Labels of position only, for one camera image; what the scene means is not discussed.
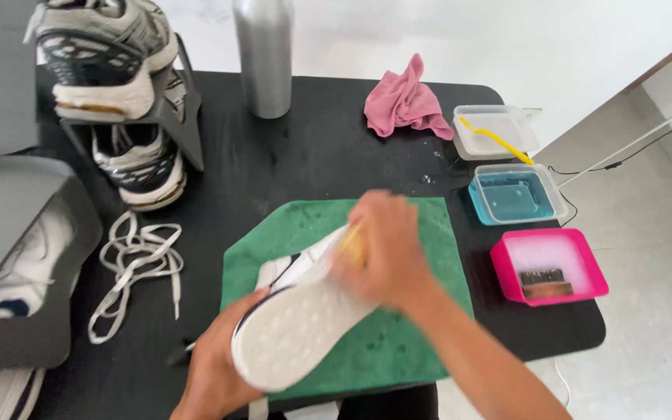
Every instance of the yellow toothbrush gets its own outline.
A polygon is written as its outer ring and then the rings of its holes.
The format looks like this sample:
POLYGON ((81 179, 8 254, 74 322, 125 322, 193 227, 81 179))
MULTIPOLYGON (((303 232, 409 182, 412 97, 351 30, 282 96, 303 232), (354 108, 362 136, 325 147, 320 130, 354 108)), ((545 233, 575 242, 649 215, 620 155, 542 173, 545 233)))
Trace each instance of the yellow toothbrush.
POLYGON ((493 132, 491 132, 489 130, 486 130, 486 129, 474 129, 473 126, 468 121, 466 121, 465 118, 463 118, 463 117, 458 117, 458 118, 461 119, 461 123, 463 123, 463 125, 466 126, 466 128, 469 129, 472 133, 475 133, 475 134, 478 134, 478 135, 485 135, 485 136, 490 137, 492 140, 499 143, 499 146, 504 147, 505 149, 507 149, 509 151, 509 153, 512 153, 513 155, 515 155, 515 157, 517 157, 518 159, 523 161, 523 163, 527 163, 528 165, 533 165, 535 163, 535 162, 533 162, 533 159, 525 156, 520 150, 512 147, 509 143, 502 140, 498 135, 495 135, 493 132))

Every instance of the green microfiber cloth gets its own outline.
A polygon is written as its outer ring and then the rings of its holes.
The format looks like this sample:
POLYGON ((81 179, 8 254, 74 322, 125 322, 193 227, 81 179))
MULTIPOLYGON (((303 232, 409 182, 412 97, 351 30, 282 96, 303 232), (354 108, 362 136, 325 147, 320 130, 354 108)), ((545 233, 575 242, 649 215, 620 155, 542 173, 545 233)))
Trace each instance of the green microfiber cloth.
MULTIPOLYGON (((419 238, 429 267, 473 317, 445 199, 409 201, 418 205, 419 238)), ((221 307, 253 291, 258 269, 266 261, 299 253, 346 224, 356 203, 355 199, 294 201, 277 208, 225 252, 221 307)), ((401 315, 378 309, 350 329, 308 376, 269 399, 425 383, 443 377, 447 371, 422 333, 401 315)))

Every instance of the table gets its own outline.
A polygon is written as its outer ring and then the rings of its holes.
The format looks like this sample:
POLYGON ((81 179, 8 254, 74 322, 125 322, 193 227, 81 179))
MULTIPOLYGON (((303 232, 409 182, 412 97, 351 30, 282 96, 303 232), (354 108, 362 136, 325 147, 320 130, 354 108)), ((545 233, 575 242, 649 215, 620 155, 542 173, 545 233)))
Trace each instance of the table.
MULTIPOLYGON (((43 144, 39 153, 75 168, 107 229, 125 206, 56 125, 52 79, 39 69, 37 80, 43 144)), ((292 108, 275 120, 248 112, 238 74, 197 72, 196 83, 202 95, 206 172, 190 172, 184 195, 169 208, 140 215, 143 224, 173 222, 184 228, 175 246, 186 261, 181 317, 173 320, 169 281, 138 282, 117 335, 91 345, 89 315, 114 281, 93 254, 72 298, 72 354, 46 374, 32 419, 168 418, 182 394, 187 370, 166 367, 165 358, 182 338, 195 338, 217 315, 224 251, 279 205, 356 198, 370 188, 446 197, 476 319, 522 360, 594 348, 605 339, 594 301, 531 308, 504 299, 490 248, 505 231, 558 224, 481 225, 467 186, 473 168, 489 162, 455 162, 453 143, 430 131, 404 128, 388 139, 377 137, 367 129, 362 113, 364 99, 377 81, 295 77, 292 108)), ((489 87, 428 85, 449 121, 456 105, 503 103, 489 87)), ((278 401, 271 410, 343 396, 278 401)))

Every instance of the pink plastic tub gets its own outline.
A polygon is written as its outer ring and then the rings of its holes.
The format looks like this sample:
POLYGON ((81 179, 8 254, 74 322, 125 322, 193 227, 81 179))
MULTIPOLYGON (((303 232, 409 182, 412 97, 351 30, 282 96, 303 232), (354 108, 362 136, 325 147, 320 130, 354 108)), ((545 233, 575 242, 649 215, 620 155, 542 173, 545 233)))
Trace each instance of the pink plastic tub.
POLYGON ((505 298, 530 306, 585 301, 608 294, 609 285, 585 236, 577 229, 531 229, 506 232, 491 249, 491 261, 505 298), (561 268, 574 294, 529 301, 518 272, 561 268))

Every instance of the metal water bottle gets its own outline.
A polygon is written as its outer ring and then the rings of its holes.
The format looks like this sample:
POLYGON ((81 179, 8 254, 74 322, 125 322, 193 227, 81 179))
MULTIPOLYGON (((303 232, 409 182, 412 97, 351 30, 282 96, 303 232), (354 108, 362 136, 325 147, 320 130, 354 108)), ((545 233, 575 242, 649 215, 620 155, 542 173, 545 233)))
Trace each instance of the metal water bottle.
POLYGON ((233 0, 232 9, 248 109, 279 118, 292 100, 292 0, 233 0))

